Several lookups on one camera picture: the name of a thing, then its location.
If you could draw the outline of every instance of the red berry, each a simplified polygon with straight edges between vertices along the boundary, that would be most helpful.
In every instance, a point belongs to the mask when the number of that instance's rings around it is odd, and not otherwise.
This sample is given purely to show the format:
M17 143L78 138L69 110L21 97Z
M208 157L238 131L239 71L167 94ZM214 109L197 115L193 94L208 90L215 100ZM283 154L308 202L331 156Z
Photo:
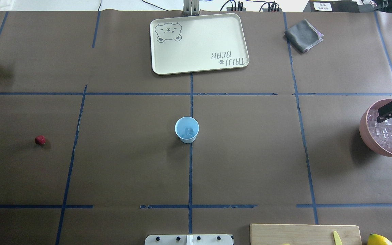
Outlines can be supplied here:
M39 135L36 137L36 144L38 145L44 145L46 143L46 138L43 135Z

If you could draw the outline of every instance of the bear face illustration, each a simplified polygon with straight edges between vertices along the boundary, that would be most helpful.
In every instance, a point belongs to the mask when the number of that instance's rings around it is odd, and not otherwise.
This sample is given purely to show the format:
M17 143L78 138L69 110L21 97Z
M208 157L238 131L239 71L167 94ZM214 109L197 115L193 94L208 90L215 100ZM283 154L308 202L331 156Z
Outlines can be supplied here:
M157 41L162 43L165 40L175 40L175 41L180 41L181 40L181 30L182 26L176 22L176 23L164 23L164 24L158 24L155 27L155 32L157 33Z

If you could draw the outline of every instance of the white label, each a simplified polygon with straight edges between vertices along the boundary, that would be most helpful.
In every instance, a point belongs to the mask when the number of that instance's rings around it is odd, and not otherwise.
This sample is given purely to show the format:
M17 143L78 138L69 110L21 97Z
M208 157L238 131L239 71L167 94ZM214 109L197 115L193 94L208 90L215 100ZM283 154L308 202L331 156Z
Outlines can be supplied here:
M314 2L314 9L318 11L331 11L332 6L331 3L316 3Z

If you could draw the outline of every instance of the blue cup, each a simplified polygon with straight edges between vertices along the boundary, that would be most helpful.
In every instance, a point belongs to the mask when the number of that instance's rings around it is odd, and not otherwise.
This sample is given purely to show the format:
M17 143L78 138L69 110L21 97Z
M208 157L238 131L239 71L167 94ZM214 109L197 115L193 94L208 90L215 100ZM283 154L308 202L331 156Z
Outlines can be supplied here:
M192 117L180 118L175 124L175 133L184 143L189 144L195 141L198 132L199 124Z

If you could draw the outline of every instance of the lemon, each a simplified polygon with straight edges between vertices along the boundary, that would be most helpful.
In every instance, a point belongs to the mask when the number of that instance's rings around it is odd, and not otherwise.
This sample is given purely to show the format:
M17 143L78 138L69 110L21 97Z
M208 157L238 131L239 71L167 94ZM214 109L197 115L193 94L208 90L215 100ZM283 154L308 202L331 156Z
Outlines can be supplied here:
M392 245L392 242L384 236L372 233L369 236L367 245Z

